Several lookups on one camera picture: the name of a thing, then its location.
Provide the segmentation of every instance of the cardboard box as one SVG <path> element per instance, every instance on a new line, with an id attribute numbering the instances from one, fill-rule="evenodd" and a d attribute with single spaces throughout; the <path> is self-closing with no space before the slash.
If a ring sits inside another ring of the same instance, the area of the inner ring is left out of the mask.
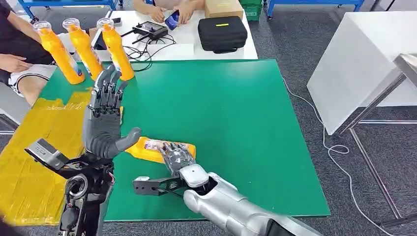
<path id="1" fill-rule="evenodd" d="M 243 17 L 243 8 L 239 0 L 206 0 L 206 18 L 239 16 Z"/>

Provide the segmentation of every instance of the green crate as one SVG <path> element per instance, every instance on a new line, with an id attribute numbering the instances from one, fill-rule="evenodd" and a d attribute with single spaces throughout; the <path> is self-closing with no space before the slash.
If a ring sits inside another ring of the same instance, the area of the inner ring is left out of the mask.
<path id="1" fill-rule="evenodd" d="M 241 5 L 261 4 L 262 0 L 239 0 Z"/>
<path id="2" fill-rule="evenodd" d="M 258 21 L 261 15 L 262 4 L 242 4 L 245 10 L 246 18 L 248 21 Z"/>

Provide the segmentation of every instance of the white cable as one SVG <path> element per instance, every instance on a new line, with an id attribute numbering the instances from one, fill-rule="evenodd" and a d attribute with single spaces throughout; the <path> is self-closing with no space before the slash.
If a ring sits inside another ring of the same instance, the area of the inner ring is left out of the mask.
<path id="1" fill-rule="evenodd" d="M 388 233 L 387 231 L 385 231 L 383 228 L 381 228 L 379 225 L 377 225 L 375 222 L 373 222 L 371 219 L 369 219 L 368 216 L 365 215 L 365 213 L 363 213 L 363 211 L 360 209 L 359 205 L 356 202 L 356 198 L 355 195 L 353 194 L 353 184 L 352 184 L 352 177 L 351 175 L 345 171 L 331 156 L 330 152 L 334 151 L 336 153 L 339 154 L 348 154 L 349 153 L 349 148 L 345 145 L 333 145 L 331 147 L 327 147 L 326 146 L 326 128 L 325 125 L 323 124 L 322 120 L 320 119 L 319 115 L 317 114 L 317 110 L 316 108 L 311 105 L 310 102 L 308 102 L 305 98 L 298 96 L 296 94 L 294 94 L 293 92 L 291 92 L 290 88 L 288 87 L 287 81 L 284 79 L 284 77 L 282 77 L 282 80 L 284 81 L 285 87 L 287 87 L 288 92 L 294 96 L 297 97 L 301 100 L 303 100 L 304 102 L 306 102 L 311 108 L 313 108 L 314 114 L 316 114 L 317 120 L 323 125 L 323 146 L 327 149 L 327 154 L 330 157 L 330 159 L 336 164 L 337 167 L 339 167 L 339 169 L 341 169 L 343 171 L 343 173 L 345 173 L 348 177 L 349 177 L 349 187 L 350 187 L 350 191 L 351 191 L 351 196 L 353 199 L 353 202 L 355 203 L 356 208 L 359 210 L 359 212 L 363 215 L 363 217 L 365 217 L 369 222 L 371 222 L 374 226 L 376 226 L 378 229 L 380 229 L 382 232 L 384 232 L 385 234 L 387 234 L 388 236 L 407 236 L 407 235 L 392 235 L 390 233 Z M 335 148 L 345 148 L 346 151 L 338 151 L 335 150 Z"/>

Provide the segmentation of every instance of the robotic arm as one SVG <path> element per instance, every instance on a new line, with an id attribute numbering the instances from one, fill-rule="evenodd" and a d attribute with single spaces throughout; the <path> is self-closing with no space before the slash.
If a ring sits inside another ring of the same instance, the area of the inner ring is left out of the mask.
<path id="1" fill-rule="evenodd" d="M 126 82 L 116 89 L 119 77 L 120 72 L 111 65 L 94 84 L 83 121 L 84 154 L 69 160 L 44 139 L 25 149 L 35 161 L 68 179 L 59 236 L 101 235 L 116 181 L 113 158 L 135 144 L 141 135 L 139 128 L 133 128 L 126 137 L 120 137 L 120 103 Z"/>
<path id="2" fill-rule="evenodd" d="M 231 183 L 195 163 L 184 145 L 164 143 L 159 151 L 173 176 L 139 177 L 133 181 L 136 194 L 160 196 L 185 187 L 187 207 L 234 236 L 322 236 L 301 221 L 249 202 Z"/>

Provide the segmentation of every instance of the orange juice bottle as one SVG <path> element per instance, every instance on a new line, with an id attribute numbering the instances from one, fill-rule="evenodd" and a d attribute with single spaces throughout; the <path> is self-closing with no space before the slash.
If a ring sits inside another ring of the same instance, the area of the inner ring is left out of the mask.
<path id="1" fill-rule="evenodd" d="M 68 82 L 75 85 L 84 81 L 83 72 L 65 49 L 60 38 L 52 31 L 51 24 L 39 21 L 33 27 L 40 35 L 43 48 L 52 55 Z"/>
<path id="2" fill-rule="evenodd" d="M 128 148 L 126 152 L 130 153 L 132 156 L 139 158 L 139 159 L 158 162 L 158 163 L 163 164 L 164 158 L 162 157 L 162 154 L 158 151 L 158 148 L 161 148 L 164 142 L 167 142 L 167 141 L 150 139 L 147 137 L 140 137 L 138 142 L 134 144 L 133 146 L 131 146 L 130 148 Z M 185 144 L 185 143 L 180 143 L 180 144 L 184 144 L 184 146 L 187 148 L 187 150 L 195 159 L 196 147 L 192 144 Z"/>
<path id="3" fill-rule="evenodd" d="M 113 64 L 121 72 L 120 79 L 132 79 L 134 76 L 132 65 L 130 65 L 126 52 L 123 49 L 121 37 L 115 30 L 113 20 L 110 18 L 101 18 L 97 21 L 97 27 L 101 28 L 103 32 L 103 40 L 112 56 Z"/>
<path id="4" fill-rule="evenodd" d="M 101 61 L 90 44 L 90 37 L 80 28 L 80 21 L 75 18 L 64 20 L 62 26 L 68 30 L 69 38 L 83 61 L 84 66 L 93 80 L 103 70 Z"/>

